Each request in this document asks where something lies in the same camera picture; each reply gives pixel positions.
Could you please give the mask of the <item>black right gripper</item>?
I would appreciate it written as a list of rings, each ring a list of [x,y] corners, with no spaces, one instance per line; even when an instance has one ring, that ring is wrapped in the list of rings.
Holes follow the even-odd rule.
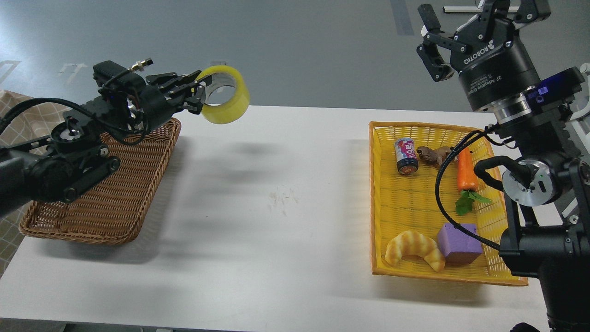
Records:
[[[458,71],[472,111],[480,112],[540,82],[517,28],[550,17],[549,2],[521,0],[512,18],[508,17],[510,6],[509,0],[481,0],[478,24],[463,25],[457,35],[441,29],[432,5],[418,7],[423,23],[419,58],[434,82]],[[442,58],[440,47],[451,51],[453,67]]]

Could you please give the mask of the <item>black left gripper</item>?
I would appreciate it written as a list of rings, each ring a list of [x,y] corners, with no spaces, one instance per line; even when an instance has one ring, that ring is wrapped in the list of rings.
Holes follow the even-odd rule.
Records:
[[[196,70],[190,74],[161,73],[147,75],[146,86],[139,92],[139,106],[144,113],[144,122],[148,130],[155,130],[171,119],[177,112],[187,111],[194,115],[200,115],[206,96],[204,92],[196,92],[192,95],[176,93],[169,96],[169,92],[177,86],[193,82],[202,70]]]

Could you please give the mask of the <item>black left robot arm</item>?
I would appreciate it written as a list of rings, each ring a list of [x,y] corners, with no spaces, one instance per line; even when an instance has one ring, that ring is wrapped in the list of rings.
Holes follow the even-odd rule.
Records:
[[[1,130],[32,107],[53,103],[69,107],[49,135],[1,147],[1,216],[30,201],[74,202],[121,166],[102,138],[108,134],[135,146],[181,111],[200,114],[211,78],[201,70],[141,77],[135,68],[113,61],[93,67],[99,96],[82,105],[36,97],[18,103],[1,118]]]

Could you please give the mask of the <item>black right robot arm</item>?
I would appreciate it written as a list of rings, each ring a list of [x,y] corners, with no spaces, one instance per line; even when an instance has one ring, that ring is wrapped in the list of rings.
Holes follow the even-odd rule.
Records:
[[[515,277],[537,278],[553,332],[589,330],[589,165],[566,130],[584,76],[572,67],[541,79],[519,29],[550,16],[545,0],[523,0],[513,17],[508,0],[483,0],[480,11],[453,33],[434,9],[419,6],[422,43],[417,54],[435,82],[459,74],[474,112],[496,124],[467,134],[442,163],[435,198],[455,229],[497,250]],[[514,142],[521,157],[480,160],[474,172],[504,195],[507,229],[495,243],[469,232],[445,211],[440,182],[451,160],[489,133]]]

